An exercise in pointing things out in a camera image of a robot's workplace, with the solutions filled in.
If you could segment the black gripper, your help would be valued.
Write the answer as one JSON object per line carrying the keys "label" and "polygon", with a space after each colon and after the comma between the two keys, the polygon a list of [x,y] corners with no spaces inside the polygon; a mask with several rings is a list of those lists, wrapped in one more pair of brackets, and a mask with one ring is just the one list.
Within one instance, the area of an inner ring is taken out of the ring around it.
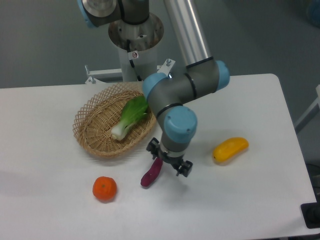
{"label": "black gripper", "polygon": [[162,143],[153,137],[148,143],[146,150],[151,153],[152,159],[159,157],[165,163],[170,164],[176,170],[176,176],[183,175],[188,177],[192,171],[193,163],[191,161],[184,161],[185,151],[171,151],[167,149]]}

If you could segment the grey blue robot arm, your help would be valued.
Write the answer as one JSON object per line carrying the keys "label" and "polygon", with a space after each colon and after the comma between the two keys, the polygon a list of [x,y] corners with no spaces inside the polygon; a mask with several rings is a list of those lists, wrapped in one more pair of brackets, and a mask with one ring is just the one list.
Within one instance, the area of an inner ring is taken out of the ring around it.
{"label": "grey blue robot arm", "polygon": [[150,59],[164,27],[150,12],[147,0],[80,0],[77,4],[89,27],[109,26],[110,40],[124,52],[123,79],[142,81],[143,94],[162,129],[161,139],[153,138],[147,151],[187,177],[193,164],[183,157],[198,121],[186,103],[221,90],[230,81],[226,65],[210,52],[194,1],[164,3],[186,67],[184,74],[173,77],[169,76],[171,59],[161,68]]}

